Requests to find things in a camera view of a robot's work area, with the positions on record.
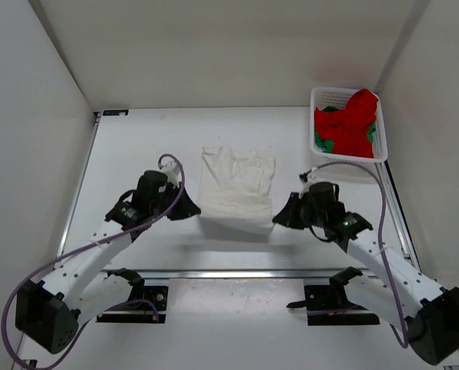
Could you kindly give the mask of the white t shirt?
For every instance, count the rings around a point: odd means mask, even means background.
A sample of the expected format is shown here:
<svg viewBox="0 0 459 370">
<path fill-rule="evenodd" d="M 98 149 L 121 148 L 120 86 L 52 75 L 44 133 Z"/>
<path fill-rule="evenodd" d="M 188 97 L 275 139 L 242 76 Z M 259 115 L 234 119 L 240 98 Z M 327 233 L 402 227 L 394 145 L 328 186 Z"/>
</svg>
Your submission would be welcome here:
<svg viewBox="0 0 459 370">
<path fill-rule="evenodd" d="M 205 146 L 198 207 L 203 220 L 249 234 L 269 235 L 274 228 L 270 190 L 276 160 L 255 150 Z"/>
</svg>

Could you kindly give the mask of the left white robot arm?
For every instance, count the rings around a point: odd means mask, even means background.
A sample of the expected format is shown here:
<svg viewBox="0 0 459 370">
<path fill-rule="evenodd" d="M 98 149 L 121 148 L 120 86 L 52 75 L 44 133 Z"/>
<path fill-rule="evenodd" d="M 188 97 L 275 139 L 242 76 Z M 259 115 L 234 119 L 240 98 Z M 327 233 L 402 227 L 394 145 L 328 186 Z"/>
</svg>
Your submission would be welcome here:
<svg viewBox="0 0 459 370">
<path fill-rule="evenodd" d="M 107 274 L 102 270 L 155 220 L 185 220 L 200 212 L 174 162 L 145 171 L 137 187 L 105 215 L 90 249 L 67 257 L 39 282 L 26 281 L 18 289 L 16 328 L 55 355 L 72 342 L 81 325 L 112 306 L 139 307 L 145 297 L 141 276 L 124 267 Z"/>
</svg>

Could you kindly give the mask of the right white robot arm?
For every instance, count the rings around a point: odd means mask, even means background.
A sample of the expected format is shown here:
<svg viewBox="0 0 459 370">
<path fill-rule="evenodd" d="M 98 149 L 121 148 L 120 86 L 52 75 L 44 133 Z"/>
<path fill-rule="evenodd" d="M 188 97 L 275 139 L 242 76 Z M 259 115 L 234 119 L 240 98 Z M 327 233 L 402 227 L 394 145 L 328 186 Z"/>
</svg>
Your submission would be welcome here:
<svg viewBox="0 0 459 370">
<path fill-rule="evenodd" d="M 459 288 L 443 287 L 386 246 L 370 222 L 346 210 L 338 185 L 318 182 L 292 192 L 273 222 L 322 229 L 323 242 L 338 245 L 375 274 L 371 279 L 355 267 L 335 274 L 328 288 L 333 305 L 359 305 L 405 331 L 408 346 L 429 365 L 459 350 Z"/>
</svg>

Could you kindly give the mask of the white plastic basket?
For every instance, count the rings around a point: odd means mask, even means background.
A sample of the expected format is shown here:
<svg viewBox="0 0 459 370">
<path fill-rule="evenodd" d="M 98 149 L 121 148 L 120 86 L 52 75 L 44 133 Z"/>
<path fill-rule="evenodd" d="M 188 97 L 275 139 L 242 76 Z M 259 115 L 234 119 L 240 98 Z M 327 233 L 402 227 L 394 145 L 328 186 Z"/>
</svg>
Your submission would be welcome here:
<svg viewBox="0 0 459 370">
<path fill-rule="evenodd" d="M 379 96 L 369 89 L 312 89 L 310 148 L 332 161 L 386 161 L 387 138 Z"/>
</svg>

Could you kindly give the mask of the dark label sticker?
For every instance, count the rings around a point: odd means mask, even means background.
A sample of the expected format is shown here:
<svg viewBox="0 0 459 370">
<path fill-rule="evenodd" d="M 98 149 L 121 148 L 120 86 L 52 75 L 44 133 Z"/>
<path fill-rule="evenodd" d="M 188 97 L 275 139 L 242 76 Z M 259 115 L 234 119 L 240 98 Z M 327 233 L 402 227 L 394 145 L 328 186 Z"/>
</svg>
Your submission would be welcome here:
<svg viewBox="0 0 459 370">
<path fill-rule="evenodd" d="M 127 116 L 128 109 L 106 109 L 102 112 L 102 116 Z"/>
</svg>

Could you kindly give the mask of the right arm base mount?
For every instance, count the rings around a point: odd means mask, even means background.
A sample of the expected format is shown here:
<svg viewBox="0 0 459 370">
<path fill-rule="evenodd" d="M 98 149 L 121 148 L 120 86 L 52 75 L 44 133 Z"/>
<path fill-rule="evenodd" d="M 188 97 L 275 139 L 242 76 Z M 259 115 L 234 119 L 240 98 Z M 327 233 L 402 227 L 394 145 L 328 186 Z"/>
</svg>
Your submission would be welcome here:
<svg viewBox="0 0 459 370">
<path fill-rule="evenodd" d="M 345 287 L 364 274 L 355 267 L 346 267 L 322 283 L 305 283 L 304 299 L 286 305 L 288 310 L 305 308 L 308 326 L 378 325 L 380 319 L 363 306 L 347 299 Z"/>
</svg>

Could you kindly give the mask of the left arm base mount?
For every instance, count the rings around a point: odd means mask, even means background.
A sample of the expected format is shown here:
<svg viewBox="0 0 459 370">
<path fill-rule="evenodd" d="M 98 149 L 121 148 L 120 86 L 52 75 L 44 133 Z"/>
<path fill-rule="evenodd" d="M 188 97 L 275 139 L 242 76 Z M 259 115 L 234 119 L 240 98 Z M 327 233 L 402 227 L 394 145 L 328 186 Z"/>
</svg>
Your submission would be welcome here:
<svg viewBox="0 0 459 370">
<path fill-rule="evenodd" d="M 98 323 L 157 325 L 166 322 L 168 285 L 148 285 L 140 274 L 125 268 L 108 271 L 107 277 L 110 276 L 128 281 L 130 293 L 125 303 L 97 315 Z"/>
</svg>

